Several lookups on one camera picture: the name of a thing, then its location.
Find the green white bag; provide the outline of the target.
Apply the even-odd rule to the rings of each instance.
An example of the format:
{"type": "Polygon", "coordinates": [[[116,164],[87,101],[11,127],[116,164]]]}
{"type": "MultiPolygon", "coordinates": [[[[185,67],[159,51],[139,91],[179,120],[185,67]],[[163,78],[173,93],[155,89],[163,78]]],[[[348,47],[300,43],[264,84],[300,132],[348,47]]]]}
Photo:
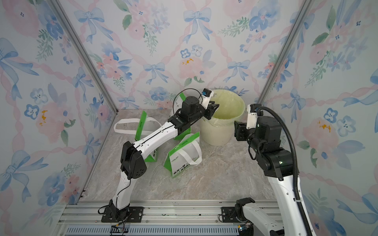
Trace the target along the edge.
{"type": "Polygon", "coordinates": [[[172,178],[175,178],[189,166],[197,166],[202,163],[202,150],[200,147],[200,133],[186,135],[183,140],[168,152],[164,168],[172,178]]]}
{"type": "Polygon", "coordinates": [[[116,133],[133,135],[135,141],[140,141],[142,138],[152,134],[155,130],[161,127],[161,123],[155,118],[147,115],[145,111],[142,112],[140,118],[121,119],[114,124],[113,129],[116,133]],[[118,129],[119,125],[136,124],[135,129],[126,130],[118,129]]]}
{"type": "Polygon", "coordinates": [[[181,111],[182,104],[186,98],[187,97],[184,95],[184,93],[180,92],[178,95],[176,95],[172,102],[172,111],[168,121],[177,129],[177,135],[174,140],[181,141],[183,139],[183,133],[186,134],[187,130],[190,129],[189,122],[186,120],[186,118],[183,118],[181,114],[177,113],[181,111]]]}

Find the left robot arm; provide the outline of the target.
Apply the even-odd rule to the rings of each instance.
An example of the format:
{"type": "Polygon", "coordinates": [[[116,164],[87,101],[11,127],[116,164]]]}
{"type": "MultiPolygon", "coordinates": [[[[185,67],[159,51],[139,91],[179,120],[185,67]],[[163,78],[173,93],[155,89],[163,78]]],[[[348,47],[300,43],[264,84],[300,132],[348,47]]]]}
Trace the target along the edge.
{"type": "Polygon", "coordinates": [[[124,223],[127,221],[130,216],[129,207],[136,180],[147,171],[145,159],[155,149],[187,131],[201,118],[210,120],[219,107],[211,101],[213,94],[212,91],[204,90],[201,100],[194,96],[187,97],[182,107],[174,112],[173,116],[160,128],[139,141],[134,143],[127,141],[123,144],[119,185],[109,204],[102,207],[104,212],[99,212],[102,215],[101,222],[124,223]]]}

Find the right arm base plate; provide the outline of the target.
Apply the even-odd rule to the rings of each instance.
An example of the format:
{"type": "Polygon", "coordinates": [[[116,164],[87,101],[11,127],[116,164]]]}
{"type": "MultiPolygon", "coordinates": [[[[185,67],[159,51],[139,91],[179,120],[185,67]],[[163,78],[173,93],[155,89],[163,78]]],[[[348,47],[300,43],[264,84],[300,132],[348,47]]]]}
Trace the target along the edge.
{"type": "Polygon", "coordinates": [[[243,223],[235,210],[235,207],[221,207],[220,221],[222,223],[243,223]]]}

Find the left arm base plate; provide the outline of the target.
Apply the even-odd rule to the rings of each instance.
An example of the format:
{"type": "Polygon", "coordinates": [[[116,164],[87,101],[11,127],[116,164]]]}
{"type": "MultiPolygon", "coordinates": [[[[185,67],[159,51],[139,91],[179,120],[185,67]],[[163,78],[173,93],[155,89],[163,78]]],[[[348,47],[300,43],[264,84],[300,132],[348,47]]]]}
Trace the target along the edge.
{"type": "Polygon", "coordinates": [[[121,210],[121,213],[113,213],[107,206],[102,213],[102,223],[141,223],[144,208],[142,206],[129,206],[121,210]]]}

